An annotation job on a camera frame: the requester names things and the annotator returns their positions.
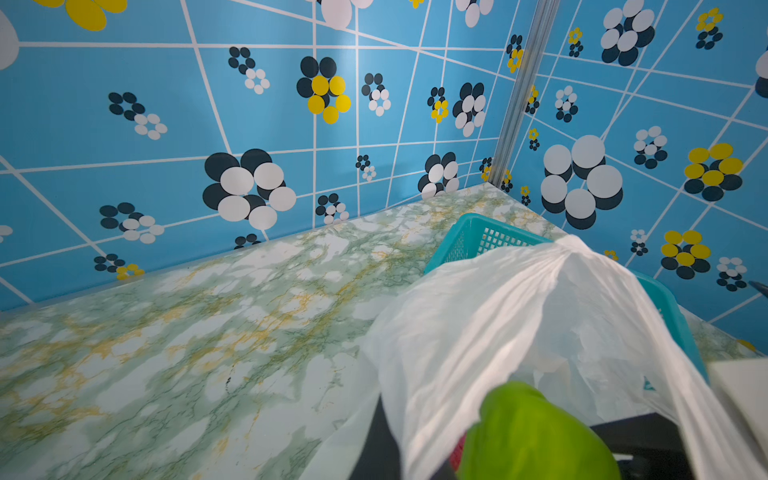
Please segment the pink fruit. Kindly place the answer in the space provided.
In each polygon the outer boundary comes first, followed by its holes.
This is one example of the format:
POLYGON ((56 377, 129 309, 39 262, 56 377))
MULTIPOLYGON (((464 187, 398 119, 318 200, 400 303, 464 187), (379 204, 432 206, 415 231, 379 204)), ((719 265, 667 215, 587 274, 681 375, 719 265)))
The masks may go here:
POLYGON ((466 441, 466 435, 463 435, 459 439, 459 441, 457 442, 456 446, 454 447, 453 451, 449 456, 448 462, 454 472, 458 472, 460 469, 461 461, 464 454, 465 441, 466 441))

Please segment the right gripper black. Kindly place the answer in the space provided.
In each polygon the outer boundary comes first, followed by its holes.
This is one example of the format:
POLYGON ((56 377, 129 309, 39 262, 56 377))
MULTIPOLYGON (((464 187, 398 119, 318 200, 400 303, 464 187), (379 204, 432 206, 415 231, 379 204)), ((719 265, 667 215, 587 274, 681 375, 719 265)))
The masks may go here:
POLYGON ((622 479, 688 479, 694 475, 678 427, 653 413, 592 426, 618 460, 622 479))

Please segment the teal plastic basket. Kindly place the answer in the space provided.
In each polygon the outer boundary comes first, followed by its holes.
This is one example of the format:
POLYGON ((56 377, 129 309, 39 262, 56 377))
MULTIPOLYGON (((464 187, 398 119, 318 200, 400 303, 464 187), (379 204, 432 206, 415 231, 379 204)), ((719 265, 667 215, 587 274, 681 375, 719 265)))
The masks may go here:
MULTIPOLYGON (((551 240, 527 232, 501 221, 476 213, 462 215, 428 262, 424 274, 444 263, 472 259, 499 247, 528 247, 551 240)), ((671 291, 657 280, 635 272, 642 287, 660 311, 672 338, 692 361, 705 381, 709 381, 705 364, 699 353, 693 334, 671 291)))

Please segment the white plastic bag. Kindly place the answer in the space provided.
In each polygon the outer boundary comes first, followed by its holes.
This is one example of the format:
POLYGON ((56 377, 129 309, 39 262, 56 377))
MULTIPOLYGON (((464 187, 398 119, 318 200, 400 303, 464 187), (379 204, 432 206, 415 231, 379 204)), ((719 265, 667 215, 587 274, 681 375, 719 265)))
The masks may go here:
POLYGON ((351 476, 377 408, 396 473, 426 479, 512 379, 589 425, 661 414, 679 427, 699 479, 767 475, 637 277, 575 236, 438 267, 378 315, 360 352, 359 408, 321 445, 307 479, 351 476))

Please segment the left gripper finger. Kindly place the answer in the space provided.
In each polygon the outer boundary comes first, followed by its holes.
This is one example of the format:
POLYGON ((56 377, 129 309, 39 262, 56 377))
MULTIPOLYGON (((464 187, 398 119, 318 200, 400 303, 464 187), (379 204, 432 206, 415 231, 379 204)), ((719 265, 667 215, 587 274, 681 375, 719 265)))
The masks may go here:
POLYGON ((400 480, 400 451, 379 399, 362 452, 349 480, 400 480))

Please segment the green fruit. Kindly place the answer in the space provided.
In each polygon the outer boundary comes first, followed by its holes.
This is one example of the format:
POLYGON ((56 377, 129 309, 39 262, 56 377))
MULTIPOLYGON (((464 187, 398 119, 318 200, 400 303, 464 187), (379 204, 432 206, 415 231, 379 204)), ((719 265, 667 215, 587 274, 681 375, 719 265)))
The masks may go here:
POLYGON ((460 479, 619 479, 600 437, 577 418, 517 381, 485 397, 465 436, 460 479))

